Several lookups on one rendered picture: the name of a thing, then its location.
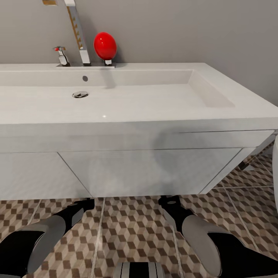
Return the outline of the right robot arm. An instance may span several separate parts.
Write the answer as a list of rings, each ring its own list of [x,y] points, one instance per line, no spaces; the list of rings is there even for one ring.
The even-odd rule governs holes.
[[[278,278],[278,261],[247,248],[228,230],[181,207],[180,197],[158,200],[166,220],[189,242],[207,272],[218,278]]]

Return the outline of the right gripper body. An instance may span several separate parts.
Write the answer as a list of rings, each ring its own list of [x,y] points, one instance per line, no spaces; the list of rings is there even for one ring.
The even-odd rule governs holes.
[[[175,200],[178,204],[178,206],[181,206],[181,203],[180,203],[180,197],[177,195],[177,196],[173,196],[173,197],[163,197],[163,198],[160,198],[161,200],[161,206],[162,208],[165,208],[166,206],[166,203],[168,200]]]

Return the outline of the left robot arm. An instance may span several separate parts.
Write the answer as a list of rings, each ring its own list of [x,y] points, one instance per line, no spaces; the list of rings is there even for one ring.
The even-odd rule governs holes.
[[[94,208],[94,199],[80,198],[47,219],[10,233],[0,242],[0,278],[22,278],[36,272],[62,236],[85,211]]]

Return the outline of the robot trunk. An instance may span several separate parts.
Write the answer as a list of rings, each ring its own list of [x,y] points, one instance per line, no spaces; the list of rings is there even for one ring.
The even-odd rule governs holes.
[[[161,263],[117,263],[113,278],[165,278]]]

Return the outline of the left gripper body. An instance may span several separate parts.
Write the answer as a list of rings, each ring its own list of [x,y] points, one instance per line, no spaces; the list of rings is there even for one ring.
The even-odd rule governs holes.
[[[90,200],[83,200],[83,201],[76,201],[75,203],[83,203],[85,204],[85,211],[87,210],[92,210],[95,208],[95,200],[90,199]]]

